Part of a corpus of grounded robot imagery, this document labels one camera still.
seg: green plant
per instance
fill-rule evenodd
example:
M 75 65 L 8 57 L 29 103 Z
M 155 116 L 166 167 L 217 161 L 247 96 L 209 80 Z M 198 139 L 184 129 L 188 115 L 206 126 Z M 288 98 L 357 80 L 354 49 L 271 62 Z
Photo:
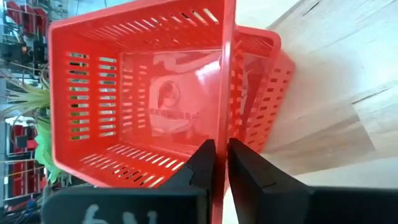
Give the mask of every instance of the green plant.
M 0 112 L 0 118 L 4 118 L 15 110 L 21 112 L 21 115 L 32 113 L 36 120 L 37 136 L 35 140 L 38 144 L 35 150 L 35 160 L 43 164 L 50 171 L 49 181 L 54 183 L 62 174 L 62 170 L 55 166 L 52 159 L 51 145 L 51 125 L 50 125 L 50 83 L 44 78 L 46 70 L 41 70 L 40 82 L 42 89 L 36 88 L 15 78 L 11 73 L 0 73 L 9 83 L 19 87 L 21 91 L 6 90 L 7 102 L 11 105 Z

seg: red plastic basket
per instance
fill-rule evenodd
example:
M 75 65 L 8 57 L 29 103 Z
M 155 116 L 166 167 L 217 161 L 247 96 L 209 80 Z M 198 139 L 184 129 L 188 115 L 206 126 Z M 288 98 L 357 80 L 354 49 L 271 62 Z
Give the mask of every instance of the red plastic basket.
M 236 27 L 234 7 L 229 0 L 145 0 L 54 22 L 56 165 L 102 187 L 157 187 L 215 139 L 219 222 L 227 140 L 255 141 L 258 151 L 270 124 L 257 123 L 277 110 L 264 111 L 263 98 L 279 104 L 293 70 L 279 36 Z

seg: wood grain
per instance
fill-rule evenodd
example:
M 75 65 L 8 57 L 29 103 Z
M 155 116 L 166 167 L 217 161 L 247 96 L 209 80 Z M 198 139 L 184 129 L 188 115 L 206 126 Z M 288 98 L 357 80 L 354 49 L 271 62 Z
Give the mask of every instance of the wood grain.
M 264 156 L 290 174 L 398 156 L 398 1 L 306 0 L 274 30 L 297 65 Z

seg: red basket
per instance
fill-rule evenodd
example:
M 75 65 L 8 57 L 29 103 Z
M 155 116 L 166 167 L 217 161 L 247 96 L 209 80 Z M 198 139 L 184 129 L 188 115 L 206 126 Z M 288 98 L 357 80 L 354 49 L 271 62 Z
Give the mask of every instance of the red basket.
M 280 104 L 293 70 L 279 36 L 236 27 L 234 7 L 145 0 L 54 22 L 56 165 L 102 187 L 157 187 L 215 139 L 220 221 L 227 140 L 255 141 L 258 151 L 270 125 L 261 121 L 277 110 L 264 110 L 263 98 Z

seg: shopping basket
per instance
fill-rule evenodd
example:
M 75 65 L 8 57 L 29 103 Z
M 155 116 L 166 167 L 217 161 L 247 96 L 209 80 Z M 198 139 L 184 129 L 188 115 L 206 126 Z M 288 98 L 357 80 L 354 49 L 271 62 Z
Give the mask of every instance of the shopping basket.
M 101 187 L 158 187 L 214 139 L 222 189 L 228 138 L 264 147 L 294 69 L 279 36 L 237 27 L 234 8 L 142 0 L 54 22 L 56 165 Z

